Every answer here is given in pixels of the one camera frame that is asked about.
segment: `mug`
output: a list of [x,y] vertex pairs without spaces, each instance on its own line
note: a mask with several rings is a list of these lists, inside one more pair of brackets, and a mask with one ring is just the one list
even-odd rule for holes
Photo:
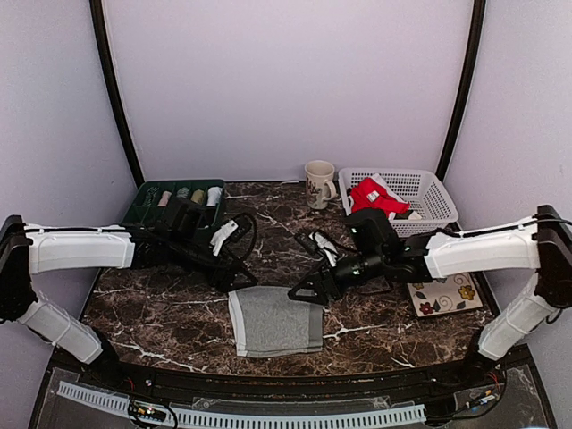
[[325,161],[311,161],[306,164],[306,200],[315,209],[328,207],[328,201],[337,197],[332,182],[334,167]]

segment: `dark marble tabletop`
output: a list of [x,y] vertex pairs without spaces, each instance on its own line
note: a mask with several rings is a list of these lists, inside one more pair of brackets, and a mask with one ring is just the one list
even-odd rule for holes
[[[315,262],[292,238],[323,229],[343,243],[341,202],[322,211],[306,205],[303,183],[248,182],[226,186],[227,216],[249,212],[258,241],[248,267],[260,285],[293,286]],[[407,288],[372,281],[324,309],[324,350],[256,359],[237,357],[228,299],[202,274],[177,267],[106,270],[83,321],[107,335],[121,360],[207,374],[257,376],[367,374],[430,366],[463,358],[473,333],[493,319],[488,306],[416,319]]]

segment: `black metal bar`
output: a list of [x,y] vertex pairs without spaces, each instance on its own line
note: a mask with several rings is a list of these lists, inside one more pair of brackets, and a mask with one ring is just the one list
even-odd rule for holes
[[443,181],[447,169],[449,168],[450,159],[453,157],[455,143],[457,143],[458,132],[461,128],[465,107],[467,106],[468,93],[471,89],[471,81],[475,72],[476,55],[479,50],[479,42],[481,40],[481,32],[484,22],[484,8],[486,0],[475,0],[473,5],[473,16],[471,17],[471,28],[468,33],[467,51],[465,52],[465,62],[463,62],[463,71],[458,84],[457,99],[453,107],[453,114],[450,118],[449,130],[441,152],[441,158],[437,165],[435,175],[440,181]]
[[114,63],[111,57],[111,50],[109,48],[109,40],[107,39],[107,31],[105,29],[104,9],[101,0],[89,0],[91,5],[91,19],[93,21],[93,30],[96,33],[97,51],[99,51],[99,60],[101,61],[101,68],[104,73],[105,85],[107,86],[107,95],[111,107],[114,111],[115,123],[119,136],[122,141],[123,151],[127,156],[127,162],[131,169],[131,175],[137,187],[141,186],[145,179],[143,171],[133,146],[131,133],[123,111],[122,99],[119,94],[119,87],[117,79],[115,78]]

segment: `red and white cloth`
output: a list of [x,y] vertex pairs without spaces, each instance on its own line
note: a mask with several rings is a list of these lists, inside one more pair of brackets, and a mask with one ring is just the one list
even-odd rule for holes
[[351,213],[368,207],[379,208],[391,220],[395,215],[405,214],[410,206],[389,189],[380,174],[363,179],[349,195],[353,200]]

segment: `red flower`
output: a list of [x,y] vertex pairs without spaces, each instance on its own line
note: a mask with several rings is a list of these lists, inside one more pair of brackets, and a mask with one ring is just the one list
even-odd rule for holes
[[421,310],[421,313],[423,313],[424,315],[430,315],[433,313],[433,308],[431,307],[431,304],[429,304],[428,302],[421,304],[419,310]]

